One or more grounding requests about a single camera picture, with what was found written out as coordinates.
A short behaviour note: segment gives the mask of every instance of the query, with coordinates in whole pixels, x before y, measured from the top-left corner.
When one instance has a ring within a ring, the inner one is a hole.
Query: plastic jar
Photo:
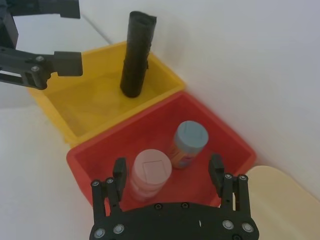
[[[135,158],[130,178],[132,196],[138,201],[153,198],[172,172],[170,159],[162,151],[147,149]]]
[[[195,121],[182,122],[173,139],[168,156],[172,166],[185,168],[206,146],[209,135],[204,126]]]

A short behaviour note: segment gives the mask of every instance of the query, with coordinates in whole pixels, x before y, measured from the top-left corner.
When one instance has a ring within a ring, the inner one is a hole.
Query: black cylinder
[[[129,17],[126,53],[122,70],[120,88],[129,98],[141,93],[146,71],[148,55],[154,37],[157,18],[143,12],[132,11]]]

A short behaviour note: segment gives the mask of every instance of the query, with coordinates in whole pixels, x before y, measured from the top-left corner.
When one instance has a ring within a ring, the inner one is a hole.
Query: pink jar
[[[170,159],[163,152],[147,149],[135,158],[130,177],[132,196],[141,202],[153,198],[172,172]]]

